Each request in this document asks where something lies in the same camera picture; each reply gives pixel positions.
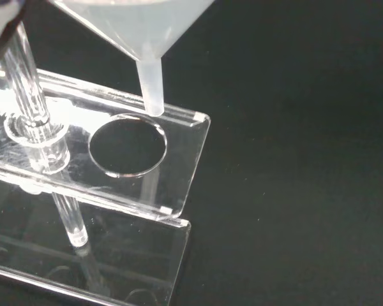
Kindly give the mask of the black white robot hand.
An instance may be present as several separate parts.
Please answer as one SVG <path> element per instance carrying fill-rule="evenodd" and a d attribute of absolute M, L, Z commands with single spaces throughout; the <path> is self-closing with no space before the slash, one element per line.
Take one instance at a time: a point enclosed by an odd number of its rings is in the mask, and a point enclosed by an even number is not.
<path fill-rule="evenodd" d="M 0 59 L 8 48 L 9 41 L 23 19 L 28 1 L 0 1 Z"/>

